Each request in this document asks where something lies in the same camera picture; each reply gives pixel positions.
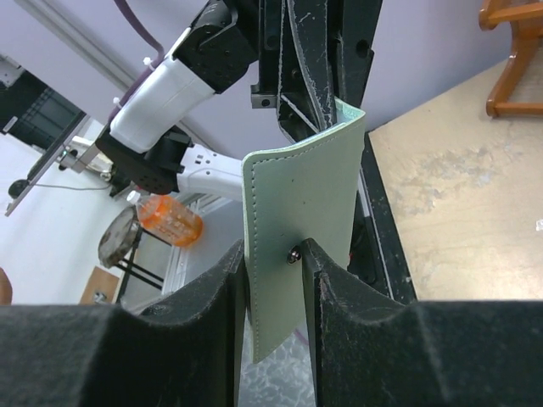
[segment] orange bottle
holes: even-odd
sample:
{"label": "orange bottle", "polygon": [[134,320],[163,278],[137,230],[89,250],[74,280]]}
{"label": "orange bottle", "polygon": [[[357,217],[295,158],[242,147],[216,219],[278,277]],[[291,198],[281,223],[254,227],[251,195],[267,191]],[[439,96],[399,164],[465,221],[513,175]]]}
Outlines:
{"label": "orange bottle", "polygon": [[174,246],[186,247],[202,234],[202,218],[172,197],[142,197],[133,191],[126,200],[136,205],[137,218],[145,230]]}

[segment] black metal frame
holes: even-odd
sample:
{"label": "black metal frame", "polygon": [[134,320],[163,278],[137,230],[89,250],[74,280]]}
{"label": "black metal frame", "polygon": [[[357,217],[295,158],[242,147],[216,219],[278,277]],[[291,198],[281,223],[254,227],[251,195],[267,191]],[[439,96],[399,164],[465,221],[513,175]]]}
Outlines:
{"label": "black metal frame", "polygon": [[47,164],[51,159],[53,154],[58,151],[61,146],[64,146],[66,143],[66,138],[69,137],[76,127],[87,117],[85,112],[79,112],[76,114],[74,119],[62,130],[59,137],[53,141],[53,143],[48,147],[46,152],[37,160],[37,162],[32,166],[26,179],[32,181],[36,174]]}
{"label": "black metal frame", "polygon": [[[159,289],[160,291],[162,291],[162,285],[161,284],[164,283],[164,278],[162,278],[160,276],[157,276],[153,272],[143,268],[141,265],[137,265],[135,263],[135,261],[134,261],[134,259],[136,257],[136,251],[137,251],[137,249],[139,247],[139,243],[142,240],[143,233],[145,233],[145,234],[147,234],[147,235],[149,235],[151,237],[154,237],[155,239],[158,239],[158,240],[160,240],[161,242],[163,242],[165,244],[169,244],[168,242],[165,242],[161,238],[155,236],[153,233],[151,233],[149,231],[146,231],[141,226],[139,226],[139,228],[137,230],[137,234],[136,234],[136,239],[134,240],[134,245],[131,248],[130,255],[128,256],[128,259],[123,259],[123,260],[121,260],[119,263],[117,263],[115,265],[115,267],[117,267],[118,269],[123,270],[125,272],[125,275],[122,277],[122,280],[120,281],[119,294],[117,295],[117,303],[120,302],[120,298],[126,292],[126,286],[128,285],[128,280],[129,280],[130,276],[136,277],[138,280],[149,284],[149,286],[155,287],[155,288]],[[147,277],[142,276],[139,273],[136,273],[136,271],[134,271],[133,269],[136,269],[136,270],[142,272],[143,274],[154,278],[156,280],[156,282],[154,282],[153,280],[149,280]]]}
{"label": "black metal frame", "polygon": [[416,301],[417,295],[368,134],[364,146],[362,180],[370,215],[365,218],[367,244],[361,250],[371,258],[364,266],[368,271],[372,270],[374,277],[373,282],[367,283],[380,293],[407,305]]}
{"label": "black metal frame", "polygon": [[28,71],[0,91],[0,133],[8,132],[45,150],[55,151],[55,141],[64,141],[66,130],[80,113],[73,103]]}
{"label": "black metal frame", "polygon": [[360,106],[381,4],[260,0],[259,83],[252,87],[253,107],[277,108],[285,134],[300,141],[336,123],[334,96]]}
{"label": "black metal frame", "polygon": [[543,404],[543,302],[403,306],[300,251],[317,407]]}

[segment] metal rivet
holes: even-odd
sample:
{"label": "metal rivet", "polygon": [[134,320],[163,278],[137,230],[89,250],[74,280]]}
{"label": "metal rivet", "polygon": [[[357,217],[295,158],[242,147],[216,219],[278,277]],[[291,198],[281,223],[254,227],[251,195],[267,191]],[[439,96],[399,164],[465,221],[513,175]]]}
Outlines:
{"label": "metal rivet", "polygon": [[269,36],[266,39],[266,45],[269,48],[275,48],[279,46],[279,37],[278,36]]}
{"label": "metal rivet", "polygon": [[360,40],[356,44],[356,55],[358,55],[358,58],[362,58],[362,59],[367,58],[369,50],[370,50],[370,46],[366,40]]}
{"label": "metal rivet", "polygon": [[302,253],[299,250],[299,246],[294,246],[290,249],[287,256],[287,263],[290,265],[293,265],[297,261],[300,261],[302,259]]}

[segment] wooden table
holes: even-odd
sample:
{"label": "wooden table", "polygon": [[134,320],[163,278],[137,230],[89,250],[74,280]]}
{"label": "wooden table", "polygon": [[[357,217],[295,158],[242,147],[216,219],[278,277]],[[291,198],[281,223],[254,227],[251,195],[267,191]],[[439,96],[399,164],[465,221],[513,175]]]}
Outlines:
{"label": "wooden table", "polygon": [[543,118],[486,115],[503,66],[370,135],[419,299],[543,298]]}

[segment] leather strap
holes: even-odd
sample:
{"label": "leather strap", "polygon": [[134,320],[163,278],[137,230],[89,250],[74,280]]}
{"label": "leather strap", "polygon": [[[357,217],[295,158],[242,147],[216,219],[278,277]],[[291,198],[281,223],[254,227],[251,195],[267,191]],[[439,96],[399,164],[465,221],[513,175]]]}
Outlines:
{"label": "leather strap", "polygon": [[301,262],[290,249],[308,237],[346,268],[364,148],[364,113],[336,100],[339,123],[243,162],[245,262],[253,361],[270,354],[305,318]]}

